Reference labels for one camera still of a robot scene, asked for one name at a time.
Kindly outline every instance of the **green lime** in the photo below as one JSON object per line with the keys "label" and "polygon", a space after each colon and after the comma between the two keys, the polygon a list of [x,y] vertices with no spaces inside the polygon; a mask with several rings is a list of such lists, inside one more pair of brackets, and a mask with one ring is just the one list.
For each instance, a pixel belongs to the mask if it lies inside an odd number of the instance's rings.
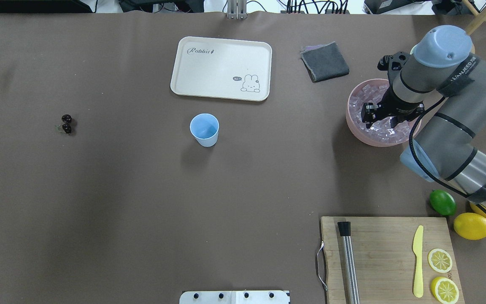
{"label": "green lime", "polygon": [[454,215],[457,211],[453,196],[443,190],[434,190],[430,193],[430,205],[441,215]]}

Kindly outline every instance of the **wooden stick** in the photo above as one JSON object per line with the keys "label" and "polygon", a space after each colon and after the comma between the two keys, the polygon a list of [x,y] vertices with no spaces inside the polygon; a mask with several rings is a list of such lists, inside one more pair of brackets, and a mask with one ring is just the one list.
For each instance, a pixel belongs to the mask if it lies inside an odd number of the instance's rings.
{"label": "wooden stick", "polygon": [[471,23],[466,27],[465,31],[468,35],[472,35],[472,33],[486,21],[486,7],[481,11],[481,13],[475,15],[475,18],[471,21]]}

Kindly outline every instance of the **plastic knife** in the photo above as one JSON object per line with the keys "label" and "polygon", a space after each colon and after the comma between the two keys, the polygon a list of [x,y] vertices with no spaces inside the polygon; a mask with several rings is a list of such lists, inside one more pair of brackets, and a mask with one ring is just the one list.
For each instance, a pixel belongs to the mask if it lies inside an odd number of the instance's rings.
{"label": "plastic knife", "polygon": [[413,295],[417,298],[423,296],[423,265],[422,265],[422,250],[423,250],[423,227],[419,225],[413,236],[413,253],[415,254],[415,275],[413,276]]}

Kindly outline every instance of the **plastic cup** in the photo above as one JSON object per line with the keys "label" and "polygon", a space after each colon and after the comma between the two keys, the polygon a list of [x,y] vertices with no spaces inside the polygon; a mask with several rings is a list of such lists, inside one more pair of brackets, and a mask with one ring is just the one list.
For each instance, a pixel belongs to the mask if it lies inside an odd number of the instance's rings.
{"label": "plastic cup", "polygon": [[211,114],[198,114],[191,120],[191,133],[199,144],[210,147],[219,136],[219,121]]}

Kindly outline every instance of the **yellow lemon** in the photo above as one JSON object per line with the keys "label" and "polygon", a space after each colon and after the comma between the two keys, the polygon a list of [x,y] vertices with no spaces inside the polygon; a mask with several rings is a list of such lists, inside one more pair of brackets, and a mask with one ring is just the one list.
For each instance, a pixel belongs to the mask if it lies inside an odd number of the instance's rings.
{"label": "yellow lemon", "polygon": [[457,285],[447,277],[435,277],[430,283],[430,291],[442,304],[455,304],[459,300]]}
{"label": "yellow lemon", "polygon": [[478,208],[478,206],[476,206],[476,204],[474,204],[473,202],[470,202],[470,207],[472,208],[472,211],[479,214],[480,216],[483,216],[484,218],[486,218],[486,213],[483,212],[480,208]]}
{"label": "yellow lemon", "polygon": [[468,240],[486,237],[486,218],[472,212],[463,213],[453,221],[453,229]]}
{"label": "yellow lemon", "polygon": [[439,273],[447,273],[453,268],[453,259],[447,251],[440,248],[431,250],[427,258],[430,267]]}

